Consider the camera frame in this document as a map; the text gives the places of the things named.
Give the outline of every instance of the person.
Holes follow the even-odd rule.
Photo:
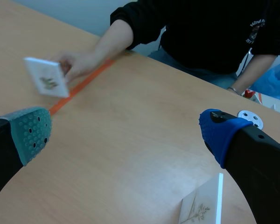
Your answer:
[[[280,55],[280,0],[138,0],[111,14],[111,26],[87,52],[63,52],[69,81],[124,49],[157,40],[149,57],[240,94]],[[254,55],[237,78],[240,63]]]

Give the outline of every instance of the white card on table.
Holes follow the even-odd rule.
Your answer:
[[[223,174],[207,181],[182,200],[178,224],[220,224]]]
[[[40,94],[63,98],[70,96],[59,63],[32,57],[26,57],[24,61]]]

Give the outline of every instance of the person's hand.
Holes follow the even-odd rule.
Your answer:
[[[53,60],[60,63],[67,82],[92,73],[102,63],[94,52],[61,52]]]

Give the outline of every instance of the bracelet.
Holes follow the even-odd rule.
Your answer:
[[[227,88],[228,90],[233,90],[236,94],[238,94],[239,96],[241,96],[242,94],[240,94],[235,88],[233,88],[233,87],[231,87],[231,86],[229,86],[228,88]]]

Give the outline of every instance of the orange tape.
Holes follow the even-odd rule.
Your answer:
[[[84,81],[77,84],[72,90],[70,90],[70,97],[63,98],[58,101],[57,104],[52,106],[49,111],[51,116],[57,113],[64,105],[66,105],[75,95],[77,95],[85,86],[87,86],[93,79],[101,74],[106,68],[110,67],[114,61],[108,61],[107,64],[102,65],[100,68],[91,73]]]
[[[261,104],[262,104],[262,97],[261,97],[261,93],[260,93],[260,92],[258,93],[258,96],[259,96],[259,101],[260,101]]]

